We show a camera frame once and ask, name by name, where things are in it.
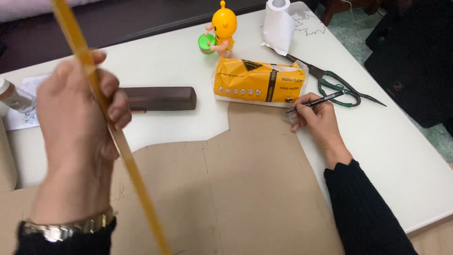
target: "gold wristwatch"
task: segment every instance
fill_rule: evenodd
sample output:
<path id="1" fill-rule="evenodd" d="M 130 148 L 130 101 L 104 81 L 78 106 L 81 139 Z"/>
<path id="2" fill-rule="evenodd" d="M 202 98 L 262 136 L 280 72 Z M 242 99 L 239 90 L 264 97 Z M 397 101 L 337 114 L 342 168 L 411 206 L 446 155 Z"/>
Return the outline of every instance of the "gold wristwatch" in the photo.
<path id="1" fill-rule="evenodd" d="M 49 242 L 63 241 L 74 234 L 92 234 L 108 226 L 115 218 L 115 213 L 110 207 L 109 210 L 90 217 L 87 220 L 77 221 L 64 225 L 39 225 L 26 220 L 23 234 L 29 235 L 40 233 Z"/>

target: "dark wooden block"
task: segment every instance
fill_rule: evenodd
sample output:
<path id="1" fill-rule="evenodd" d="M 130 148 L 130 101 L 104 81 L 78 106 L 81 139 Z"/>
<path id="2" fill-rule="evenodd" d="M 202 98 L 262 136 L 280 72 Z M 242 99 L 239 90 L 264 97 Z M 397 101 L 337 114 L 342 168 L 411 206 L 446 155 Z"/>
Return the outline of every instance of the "dark wooden block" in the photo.
<path id="1" fill-rule="evenodd" d="M 194 110 L 197 105 L 197 94 L 192 87 L 136 87 L 122 89 L 129 97 L 129 108 L 133 113 Z"/>

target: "green scissor handle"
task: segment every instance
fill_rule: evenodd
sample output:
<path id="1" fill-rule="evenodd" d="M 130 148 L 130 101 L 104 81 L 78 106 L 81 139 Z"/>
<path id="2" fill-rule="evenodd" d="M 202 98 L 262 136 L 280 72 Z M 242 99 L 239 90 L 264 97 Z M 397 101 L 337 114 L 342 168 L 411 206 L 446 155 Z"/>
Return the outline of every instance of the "green scissor handle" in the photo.
<path id="1" fill-rule="evenodd" d="M 338 105 L 348 107 L 348 108 L 357 106 L 361 103 L 361 99 L 357 94 L 355 94 L 354 92 L 351 92 L 350 90 L 345 89 L 345 86 L 348 87 L 349 84 L 347 84 L 341 77 L 339 77 L 338 75 L 336 75 L 335 73 L 333 73 L 331 71 L 326 71 L 324 75 L 330 76 L 343 84 L 333 85 L 332 83 L 326 81 L 323 78 L 318 78 L 318 91 L 321 93 L 321 95 L 323 95 L 325 97 L 327 96 L 326 92 L 322 88 L 322 86 L 326 86 L 327 88 L 337 90 L 337 91 L 343 90 L 346 95 L 353 96 L 356 100 L 356 103 L 352 104 L 352 103 L 343 103 L 338 100 L 332 99 L 331 100 L 332 103 L 336 103 Z"/>

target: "yellow ruler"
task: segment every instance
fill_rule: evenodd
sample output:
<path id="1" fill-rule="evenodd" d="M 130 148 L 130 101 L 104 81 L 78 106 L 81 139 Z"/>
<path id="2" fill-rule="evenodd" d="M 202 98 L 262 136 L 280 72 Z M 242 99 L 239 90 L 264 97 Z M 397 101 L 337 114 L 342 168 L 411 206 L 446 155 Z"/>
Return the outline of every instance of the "yellow ruler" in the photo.
<path id="1" fill-rule="evenodd" d="M 159 224 L 153 203 L 148 196 L 148 191 L 146 190 L 145 184 L 143 183 L 143 180 L 140 176 L 137 164 L 135 163 L 134 156 L 132 156 L 132 152 L 130 151 L 129 145 L 127 144 L 124 133 L 121 129 L 115 129 L 114 124 L 108 118 L 107 110 L 109 107 L 109 102 L 99 88 L 99 78 L 97 75 L 96 66 L 94 65 L 93 58 L 91 57 L 90 51 L 87 46 L 87 42 L 85 41 L 85 38 L 83 37 L 79 25 L 77 24 L 77 21 L 74 17 L 74 13 L 65 2 L 65 0 L 52 0 L 52 2 L 54 4 L 53 11 L 55 13 L 55 16 L 57 17 L 58 23 L 60 24 L 61 30 L 63 31 L 74 55 L 80 60 L 83 65 L 83 69 L 88 76 L 88 80 L 91 84 L 93 92 L 106 119 L 110 134 L 112 135 L 116 147 L 118 148 L 120 155 L 124 160 L 124 164 L 129 171 L 130 178 L 132 179 L 132 183 L 135 186 L 135 190 L 137 191 L 140 203 L 143 206 L 145 214 L 148 218 L 149 226 L 153 231 L 154 238 L 159 245 L 160 251 L 163 255 L 171 255 L 170 247 L 165 239 L 164 232 L 162 231 L 162 227 Z"/>

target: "green floor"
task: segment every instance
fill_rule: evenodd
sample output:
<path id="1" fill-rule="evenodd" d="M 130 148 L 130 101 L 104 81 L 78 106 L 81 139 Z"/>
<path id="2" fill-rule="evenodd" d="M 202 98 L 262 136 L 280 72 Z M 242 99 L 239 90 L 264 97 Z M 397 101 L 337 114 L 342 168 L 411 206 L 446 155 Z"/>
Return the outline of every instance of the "green floor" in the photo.
<path id="1" fill-rule="evenodd" d="M 320 16 L 323 11 L 324 7 L 319 5 L 316 14 Z M 365 60 L 372 53 L 366 46 L 365 39 L 373 30 L 372 27 L 376 26 L 381 20 L 381 16 L 377 13 L 368 16 L 361 8 L 353 9 L 352 12 L 355 21 L 359 24 L 356 24 L 352 20 L 350 11 L 345 11 L 335 14 L 328 28 L 351 55 L 363 65 Z M 384 10 L 380 10 L 379 12 L 383 15 L 385 14 Z M 408 116 L 408 118 L 446 161 L 453 162 L 453 137 L 447 132 L 442 124 L 431 128 L 423 128 L 411 117 Z"/>

